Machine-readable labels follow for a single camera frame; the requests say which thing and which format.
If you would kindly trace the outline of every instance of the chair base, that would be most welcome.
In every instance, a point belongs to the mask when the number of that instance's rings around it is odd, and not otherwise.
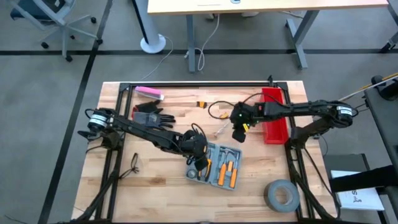
[[[74,33],[85,35],[87,37],[91,37],[91,38],[95,39],[98,44],[102,44],[103,41],[101,39],[99,39],[96,35],[73,27],[73,25],[77,25],[77,24],[79,24],[83,21],[87,21],[87,20],[91,20],[91,23],[93,23],[93,24],[96,23],[95,17],[91,17],[90,15],[85,15],[83,17],[80,17],[80,18],[72,21],[72,22],[65,24],[65,26],[57,26],[57,28],[53,32],[51,32],[46,37],[44,37],[43,39],[40,40],[42,47],[47,49],[49,47],[49,45],[45,41],[55,37],[58,34],[61,34],[61,36],[62,36],[62,57],[64,57],[67,60],[67,62],[71,62],[73,60],[72,57],[70,55],[67,55],[68,40],[69,40],[69,38],[75,39],[74,35],[69,35],[69,33],[71,31]]]

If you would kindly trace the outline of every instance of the roll of duct tape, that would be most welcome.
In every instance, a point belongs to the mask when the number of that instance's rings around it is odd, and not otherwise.
[[[276,192],[281,189],[286,195],[285,203],[280,203]],[[294,212],[300,204],[300,195],[296,186],[288,180],[275,180],[264,189],[264,200],[275,212]]]

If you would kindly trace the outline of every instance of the gray tool tray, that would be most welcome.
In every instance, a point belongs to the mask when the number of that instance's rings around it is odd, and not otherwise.
[[[205,179],[205,175],[207,173],[207,167],[204,168],[201,171],[201,176],[200,178],[198,177],[199,172],[196,170],[194,162],[192,162],[188,168],[187,171],[185,173],[185,177],[190,179],[190,180],[194,180],[197,182],[201,182],[204,184],[211,184],[213,186],[216,187],[221,187],[223,189],[227,189],[227,190],[235,190],[237,185],[238,185],[238,180],[239,180],[239,171],[240,171],[240,167],[241,167],[241,159],[242,159],[242,151],[240,151],[239,149],[235,149],[232,147],[227,147],[227,146],[220,146],[217,144],[213,144],[208,142],[208,149],[207,149],[207,154],[206,157],[209,159],[209,155],[210,155],[210,159],[211,159],[211,167],[210,167],[210,173],[208,175],[208,179]],[[221,170],[221,166],[222,164],[225,162],[226,160],[226,172],[225,172],[225,178],[224,178],[224,184],[223,185],[218,185],[218,179],[220,177],[220,170]],[[231,177],[232,177],[232,171],[228,171],[228,163],[229,161],[233,162],[233,168],[237,168],[237,174],[236,174],[236,181],[235,181],[235,186],[234,188],[230,187],[231,184]]]

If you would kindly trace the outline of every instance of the desk leg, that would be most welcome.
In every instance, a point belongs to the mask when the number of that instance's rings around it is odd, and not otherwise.
[[[187,15],[188,32],[188,69],[190,73],[195,73],[195,33],[193,31],[193,15]]]
[[[380,53],[387,53],[389,50],[393,49],[398,44],[398,32],[395,33],[391,39],[385,44],[385,46],[380,50]]]
[[[302,46],[302,41],[307,34],[308,30],[310,29],[312,23],[314,22],[315,18],[317,17],[319,10],[316,11],[307,11],[305,13],[303,21],[300,23],[298,29],[294,25],[292,19],[286,20],[286,27],[289,28],[290,36],[292,38],[292,42],[294,44],[294,48],[296,49],[297,57],[298,57],[298,68],[308,68],[307,60],[305,59],[304,49]]]

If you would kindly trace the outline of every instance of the small screwdriver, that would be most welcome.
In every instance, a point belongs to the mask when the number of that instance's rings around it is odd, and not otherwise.
[[[224,186],[224,178],[225,178],[225,172],[226,172],[226,158],[228,157],[228,152],[225,153],[225,160],[223,162],[223,165],[221,165],[220,169],[220,177],[218,179],[218,185]]]
[[[239,161],[239,154],[240,153],[236,153],[236,161],[235,161],[234,171],[232,171],[231,183],[229,185],[229,187],[231,187],[231,188],[235,188],[236,175],[238,174],[237,164]]]

